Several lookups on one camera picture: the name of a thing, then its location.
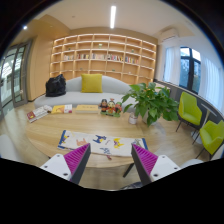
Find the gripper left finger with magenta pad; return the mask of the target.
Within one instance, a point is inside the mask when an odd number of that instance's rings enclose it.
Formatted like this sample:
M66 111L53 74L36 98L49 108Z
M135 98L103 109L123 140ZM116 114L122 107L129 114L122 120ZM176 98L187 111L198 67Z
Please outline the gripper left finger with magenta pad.
M65 155L55 154L41 166L41 169L79 184L90 154L91 146L86 144Z

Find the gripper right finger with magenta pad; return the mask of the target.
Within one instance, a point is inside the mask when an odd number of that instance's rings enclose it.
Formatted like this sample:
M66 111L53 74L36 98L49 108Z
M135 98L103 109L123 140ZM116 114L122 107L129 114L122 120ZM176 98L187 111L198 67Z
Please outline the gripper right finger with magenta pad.
M135 144L131 154L143 186L180 170L166 155L157 156Z

